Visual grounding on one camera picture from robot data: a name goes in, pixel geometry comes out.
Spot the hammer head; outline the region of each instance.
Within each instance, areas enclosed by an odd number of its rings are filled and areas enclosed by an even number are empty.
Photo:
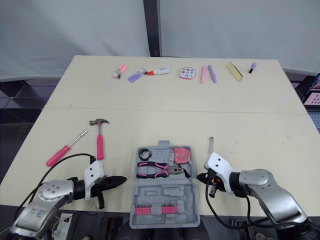
[[[89,121],[89,124],[90,124],[91,126],[96,125],[96,124],[101,125],[101,124],[103,124],[103,123],[109,124],[110,122],[108,122],[107,120],[102,119],[102,118],[97,118],[96,120]]]

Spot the yellow nail file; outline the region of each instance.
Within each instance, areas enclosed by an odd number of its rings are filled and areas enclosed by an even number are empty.
[[[244,77],[242,74],[239,72],[239,70],[235,67],[235,65],[232,64],[232,62],[229,62],[226,67],[229,69],[229,71],[232,73],[234,78],[240,82],[240,80]]]

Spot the pink bit holder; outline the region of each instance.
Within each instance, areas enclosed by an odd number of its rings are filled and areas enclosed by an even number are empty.
[[[161,207],[162,214],[177,214],[178,213],[178,206],[176,205],[168,205]]]
[[[151,214],[150,206],[137,206],[134,210],[135,215],[148,215]]]

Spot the white curtain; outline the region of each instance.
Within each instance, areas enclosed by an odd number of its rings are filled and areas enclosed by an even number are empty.
[[[320,72],[320,0],[159,0],[163,56],[278,59]]]
[[[0,80],[60,77],[74,55],[150,56],[143,0],[0,0]]]

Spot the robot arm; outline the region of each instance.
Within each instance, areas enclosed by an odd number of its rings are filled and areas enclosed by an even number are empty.
[[[198,175],[197,178],[212,185],[210,197],[214,198],[217,190],[240,198],[255,197],[276,228],[279,239],[320,239],[299,204],[288,191],[276,183],[271,172],[264,169],[235,172],[229,162],[215,152],[209,155],[204,168],[208,172]]]
[[[292,195],[281,188],[271,172],[264,169],[235,172],[223,157],[212,153],[205,163],[222,180],[225,191],[237,197],[255,197],[273,224],[302,223],[308,217]]]
[[[33,201],[24,208],[10,229],[7,240],[42,239],[55,223],[59,208],[73,200],[97,197],[104,208],[102,192],[115,188],[127,180],[124,176],[105,174],[101,161],[94,161],[85,171],[84,179],[52,180],[42,184]]]

